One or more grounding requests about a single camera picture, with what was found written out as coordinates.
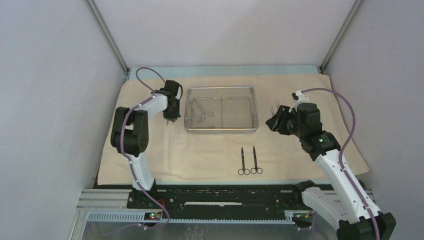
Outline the metal surgical scissors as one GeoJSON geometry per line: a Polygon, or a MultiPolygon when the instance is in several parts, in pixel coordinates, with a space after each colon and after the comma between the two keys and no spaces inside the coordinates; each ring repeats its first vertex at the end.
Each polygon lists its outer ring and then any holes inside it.
{"type": "Polygon", "coordinates": [[[250,169],[250,173],[253,175],[261,175],[263,173],[263,169],[258,166],[257,152],[255,146],[252,147],[252,155],[254,167],[250,169]]]}

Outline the beige cloth wrap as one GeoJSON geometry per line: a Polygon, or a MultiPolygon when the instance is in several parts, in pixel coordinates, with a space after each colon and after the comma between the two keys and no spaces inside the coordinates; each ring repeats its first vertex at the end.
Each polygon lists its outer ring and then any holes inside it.
{"type": "Polygon", "coordinates": [[[320,74],[185,77],[177,81],[185,90],[193,87],[253,87],[259,127],[251,134],[190,134],[184,120],[167,125],[162,114],[148,121],[149,143],[145,151],[158,184],[276,184],[304,180],[325,181],[323,171],[301,148],[297,137],[272,132],[265,122],[277,101],[293,104],[292,93],[307,90],[321,113],[323,129],[343,144],[349,133],[336,98],[329,93],[330,78],[320,74]],[[245,167],[254,167],[253,146],[262,174],[239,175],[241,147],[245,167]]]}

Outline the metal hemostat clamp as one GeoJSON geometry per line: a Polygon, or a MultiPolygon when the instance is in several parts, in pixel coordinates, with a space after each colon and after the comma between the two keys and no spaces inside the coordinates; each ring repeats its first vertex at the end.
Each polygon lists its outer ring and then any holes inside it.
{"type": "Polygon", "coordinates": [[[214,116],[212,111],[205,110],[197,98],[193,98],[190,101],[190,113],[191,117],[189,117],[189,123],[201,123],[206,120],[207,117],[214,116]]]}

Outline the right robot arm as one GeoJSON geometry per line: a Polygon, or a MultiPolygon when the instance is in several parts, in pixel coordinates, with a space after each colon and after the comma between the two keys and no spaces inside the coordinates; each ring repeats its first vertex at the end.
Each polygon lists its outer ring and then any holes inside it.
{"type": "Polygon", "coordinates": [[[306,206],[321,215],[336,231],[339,240],[388,240],[397,224],[371,200],[349,167],[336,137],[323,130],[321,112],[301,90],[292,93],[292,106],[280,105],[266,121],[268,128],[281,135],[296,136],[301,148],[323,171],[339,202],[328,198],[312,181],[298,184],[291,194],[297,209],[306,206]]]}

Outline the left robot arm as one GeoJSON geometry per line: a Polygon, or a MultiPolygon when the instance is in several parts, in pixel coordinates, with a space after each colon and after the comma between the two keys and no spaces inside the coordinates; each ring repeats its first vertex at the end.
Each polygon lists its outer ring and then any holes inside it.
{"type": "Polygon", "coordinates": [[[180,101],[183,86],[174,80],[166,80],[164,87],[153,90],[151,95],[133,107],[115,110],[110,143],[128,161],[133,187],[142,191],[138,201],[145,208],[153,208],[158,194],[151,190],[155,179],[148,165],[145,151],[149,144],[149,120],[162,113],[163,118],[175,122],[181,117],[180,101]]]}

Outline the thin metal needle tweezers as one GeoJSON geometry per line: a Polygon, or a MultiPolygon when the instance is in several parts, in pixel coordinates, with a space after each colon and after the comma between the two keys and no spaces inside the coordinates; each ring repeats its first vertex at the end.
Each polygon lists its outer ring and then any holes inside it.
{"type": "Polygon", "coordinates": [[[272,116],[274,116],[277,112],[278,112],[278,110],[279,110],[279,108],[280,108],[280,102],[279,101],[277,101],[276,103],[275,103],[275,105],[271,105],[270,106],[270,111],[271,111],[271,115],[272,116]]]}

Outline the metal surgical instrument tray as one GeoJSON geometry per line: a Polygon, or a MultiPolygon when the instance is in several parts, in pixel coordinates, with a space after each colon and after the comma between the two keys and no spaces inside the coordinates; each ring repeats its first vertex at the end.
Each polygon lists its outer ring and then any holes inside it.
{"type": "Polygon", "coordinates": [[[185,97],[184,127],[189,134],[252,134],[259,128],[257,98],[252,86],[192,87],[185,97]],[[213,117],[189,123],[190,101],[196,98],[213,117]]]}

